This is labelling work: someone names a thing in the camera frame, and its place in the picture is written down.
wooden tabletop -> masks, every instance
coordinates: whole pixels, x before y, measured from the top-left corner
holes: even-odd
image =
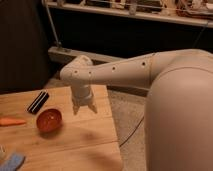
[[[46,89],[50,97],[37,115],[27,112],[41,90],[0,95],[0,117],[25,118],[27,124],[0,127],[0,145],[7,156],[21,153],[26,160],[20,170],[120,171],[122,160],[105,86],[93,86],[97,114],[87,106],[73,114],[69,87]],[[42,135],[36,118],[45,109],[61,111],[60,130]]]

orange bowl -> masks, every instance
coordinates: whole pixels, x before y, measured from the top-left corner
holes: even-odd
[[[47,109],[37,118],[37,128],[41,133],[52,132],[58,129],[62,124],[61,112],[57,109]]]

